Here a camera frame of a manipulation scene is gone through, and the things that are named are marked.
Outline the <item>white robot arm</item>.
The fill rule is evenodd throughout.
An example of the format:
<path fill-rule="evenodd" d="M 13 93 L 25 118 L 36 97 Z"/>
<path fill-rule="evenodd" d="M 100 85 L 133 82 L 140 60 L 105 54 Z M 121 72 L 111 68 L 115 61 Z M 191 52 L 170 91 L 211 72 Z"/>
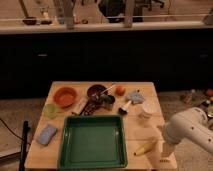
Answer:
<path fill-rule="evenodd" d="M 169 145 L 188 139 L 213 155 L 213 131 L 207 123 L 207 114 L 201 108 L 192 107 L 174 114 L 162 126 L 162 137 Z"/>

